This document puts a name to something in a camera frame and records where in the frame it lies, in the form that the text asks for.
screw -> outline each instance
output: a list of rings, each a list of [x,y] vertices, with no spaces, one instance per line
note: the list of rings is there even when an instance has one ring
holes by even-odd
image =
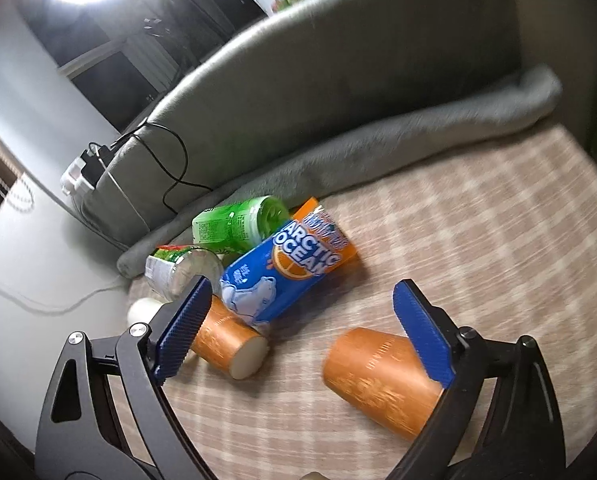
[[[147,325],[145,323],[135,323],[130,327],[130,335],[134,337],[141,337],[147,332]]]
[[[78,345],[83,340],[83,332],[72,332],[67,341],[70,345]]]
[[[462,326],[459,329],[459,334],[463,339],[474,339],[477,336],[477,331],[470,326]]]
[[[535,348],[537,342],[533,337],[530,337],[529,335],[523,335],[521,336],[521,344],[525,346],[525,348]]]

paper cup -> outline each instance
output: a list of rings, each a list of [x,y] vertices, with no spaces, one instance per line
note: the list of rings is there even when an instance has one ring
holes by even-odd
[[[323,381],[381,426],[412,440],[443,392],[408,338],[367,328],[336,340],[323,365]]]
[[[192,350],[234,379],[255,373],[269,350],[267,339],[242,322],[216,296]]]

plastic bottle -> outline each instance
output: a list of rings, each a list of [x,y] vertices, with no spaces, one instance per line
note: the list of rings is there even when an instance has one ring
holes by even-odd
[[[214,294],[220,294],[222,273],[216,254],[190,245],[161,246],[145,262],[147,283],[167,301],[178,298],[196,274],[207,277]]]
[[[214,253],[246,253],[290,219],[275,196],[207,209],[192,220],[194,244]]]

white wall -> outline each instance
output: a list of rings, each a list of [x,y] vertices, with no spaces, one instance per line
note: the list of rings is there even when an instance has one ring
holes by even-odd
[[[0,139],[64,203],[59,179],[87,143],[109,144],[115,128],[65,76],[11,0],[0,0]]]
[[[67,336],[120,334],[128,282],[115,268],[117,249],[22,180],[0,208],[0,420],[34,450]]]

polar bear illustration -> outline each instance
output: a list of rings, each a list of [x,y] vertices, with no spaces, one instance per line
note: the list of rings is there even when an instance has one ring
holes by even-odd
[[[250,288],[236,288],[221,280],[223,303],[245,320],[253,320],[257,314],[276,298],[276,278],[263,276]]]

